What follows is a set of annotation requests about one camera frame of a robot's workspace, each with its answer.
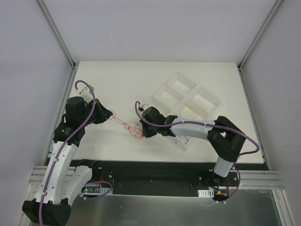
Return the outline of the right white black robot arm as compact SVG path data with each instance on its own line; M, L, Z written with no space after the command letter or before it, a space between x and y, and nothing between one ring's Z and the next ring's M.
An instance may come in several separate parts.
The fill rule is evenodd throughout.
M228 174L246 141L244 133L224 116L210 122L186 120L177 115L165 117L155 107L149 107L139 117L146 138L161 134L165 137L192 137L208 141L218 155L211 176L217 186L228 181Z

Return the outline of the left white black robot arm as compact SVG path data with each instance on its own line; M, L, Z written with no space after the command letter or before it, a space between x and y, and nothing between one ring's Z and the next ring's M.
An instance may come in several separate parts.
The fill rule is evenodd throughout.
M87 183L99 179L94 162L84 160L76 167L70 179L67 172L74 154L85 134L86 126L106 122L112 112L98 99L71 97L65 105L65 114L54 131L51 158L44 178L32 200L23 203L22 211L35 224L64 226L71 215L71 206Z

